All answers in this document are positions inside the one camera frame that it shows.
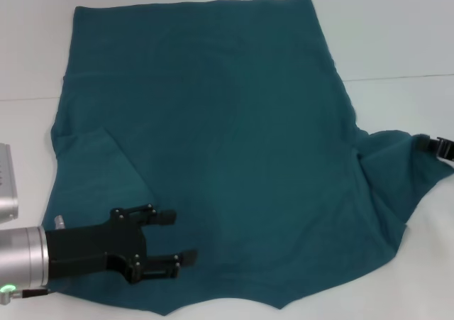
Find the green indicator light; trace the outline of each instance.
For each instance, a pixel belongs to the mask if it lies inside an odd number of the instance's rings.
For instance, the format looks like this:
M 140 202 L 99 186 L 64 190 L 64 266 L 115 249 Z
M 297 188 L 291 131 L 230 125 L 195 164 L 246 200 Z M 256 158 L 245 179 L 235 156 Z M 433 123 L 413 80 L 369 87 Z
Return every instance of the green indicator light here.
M 0 293 L 11 293 L 16 290 L 16 286 L 14 285 L 5 285 L 2 288 L 0 288 Z

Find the teal cloth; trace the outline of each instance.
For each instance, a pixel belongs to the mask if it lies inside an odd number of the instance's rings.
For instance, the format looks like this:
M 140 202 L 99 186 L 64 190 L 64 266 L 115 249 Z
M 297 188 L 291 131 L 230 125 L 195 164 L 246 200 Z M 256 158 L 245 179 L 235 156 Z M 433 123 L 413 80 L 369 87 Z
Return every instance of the teal cloth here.
M 220 297 L 281 308 L 356 279 L 453 173 L 414 140 L 357 128 L 311 0 L 78 7 L 43 224 L 153 203 L 178 218 L 145 229 L 149 254 L 199 259 L 176 280 L 105 272 L 65 294 L 168 314 Z

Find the white surface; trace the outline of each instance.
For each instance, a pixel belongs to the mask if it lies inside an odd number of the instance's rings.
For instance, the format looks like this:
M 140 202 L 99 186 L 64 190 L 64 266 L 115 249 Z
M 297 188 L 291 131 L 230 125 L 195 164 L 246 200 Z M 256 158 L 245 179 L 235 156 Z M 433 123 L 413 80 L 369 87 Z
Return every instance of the white surface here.
M 56 112 L 76 5 L 205 0 L 0 0 L 0 141 L 10 143 L 20 217 L 40 222 L 55 176 L 49 130 Z M 454 73 L 454 0 L 314 0 L 343 79 Z M 347 82 L 367 131 L 402 129 L 454 139 L 454 76 Z M 420 203 L 397 257 L 346 285 L 277 311 L 220 299 L 180 309 L 181 319 L 454 318 L 454 177 Z M 14 300 L 0 319 L 158 319 L 54 294 Z
M 0 100 L 57 97 L 75 6 L 209 0 L 0 0 Z M 344 80 L 454 73 L 454 0 L 314 0 Z

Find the metal device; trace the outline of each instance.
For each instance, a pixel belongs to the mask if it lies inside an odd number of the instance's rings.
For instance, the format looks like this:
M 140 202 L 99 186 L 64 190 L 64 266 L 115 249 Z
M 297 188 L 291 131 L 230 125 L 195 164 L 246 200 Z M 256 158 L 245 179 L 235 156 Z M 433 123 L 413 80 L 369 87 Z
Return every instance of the metal device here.
M 0 144 L 0 223 L 18 217 L 11 149 Z M 121 273 L 127 282 L 176 278 L 193 265 L 196 251 L 147 256 L 143 226 L 175 222 L 173 210 L 158 212 L 152 204 L 112 209 L 103 224 L 66 228 L 61 215 L 55 230 L 42 226 L 0 231 L 0 304 L 11 299 L 47 295 L 49 281 L 105 270 Z

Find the black clip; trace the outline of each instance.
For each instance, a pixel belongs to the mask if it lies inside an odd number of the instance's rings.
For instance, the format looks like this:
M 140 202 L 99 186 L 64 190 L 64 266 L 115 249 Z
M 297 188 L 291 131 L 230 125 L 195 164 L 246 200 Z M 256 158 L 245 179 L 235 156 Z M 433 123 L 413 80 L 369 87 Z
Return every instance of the black clip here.
M 421 135 L 416 147 L 439 158 L 454 161 L 454 141 L 439 137 L 435 140 L 429 136 Z

